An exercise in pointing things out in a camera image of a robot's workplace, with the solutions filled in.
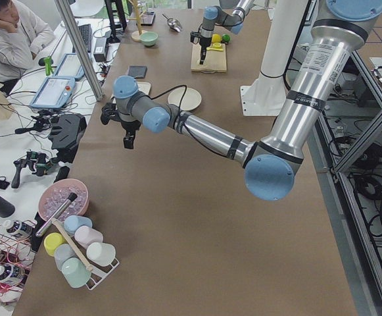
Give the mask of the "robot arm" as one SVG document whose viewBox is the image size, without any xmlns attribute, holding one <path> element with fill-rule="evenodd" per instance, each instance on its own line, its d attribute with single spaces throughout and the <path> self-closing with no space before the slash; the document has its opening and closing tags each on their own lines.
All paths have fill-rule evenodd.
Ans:
<svg viewBox="0 0 382 316">
<path fill-rule="evenodd" d="M 215 26 L 222 26 L 233 34 L 238 34 L 245 17 L 252 8 L 253 0 L 241 0 L 231 14 L 226 13 L 219 6 L 208 6 L 204 9 L 203 21 L 196 32 L 190 32 L 190 42 L 201 47 L 199 64 L 203 65 L 208 47 L 212 43 Z"/>
<path fill-rule="evenodd" d="M 311 34 L 313 42 L 270 133 L 257 142 L 215 126 L 181 107 L 159 104 L 141 92 L 131 76 L 115 79 L 114 101 L 103 107 L 101 122 L 118 121 L 131 149 L 141 126 L 154 133 L 172 128 L 211 152 L 238 161 L 245 185 L 256 197 L 273 201 L 292 189 L 304 155 L 303 145 L 323 111 L 350 54 L 363 46 L 382 14 L 382 1 L 323 1 Z"/>
</svg>

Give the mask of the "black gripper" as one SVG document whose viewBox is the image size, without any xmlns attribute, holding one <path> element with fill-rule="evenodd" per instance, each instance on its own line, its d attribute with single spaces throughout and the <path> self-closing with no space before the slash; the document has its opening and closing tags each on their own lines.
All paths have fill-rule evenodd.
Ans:
<svg viewBox="0 0 382 316">
<path fill-rule="evenodd" d="M 206 48 L 212 42 L 212 30 L 200 30 L 198 32 L 190 32 L 190 42 L 201 46 L 199 64 L 203 65 L 206 59 Z"/>
<path fill-rule="evenodd" d="M 126 131 L 123 138 L 125 149 L 134 149 L 135 134 L 139 130 L 141 123 L 131 115 L 121 113 L 114 103 L 106 103 L 101 109 L 101 123 L 107 125 L 110 120 L 119 122 Z"/>
</svg>

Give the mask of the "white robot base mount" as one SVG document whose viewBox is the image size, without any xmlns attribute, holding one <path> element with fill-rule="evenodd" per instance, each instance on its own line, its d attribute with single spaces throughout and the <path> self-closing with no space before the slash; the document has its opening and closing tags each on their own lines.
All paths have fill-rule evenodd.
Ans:
<svg viewBox="0 0 382 316">
<path fill-rule="evenodd" d="M 297 34 L 304 26 L 309 1 L 278 1 L 268 35 L 258 78 L 241 86 L 245 116 L 276 116 L 286 100 L 285 69 Z"/>
</svg>

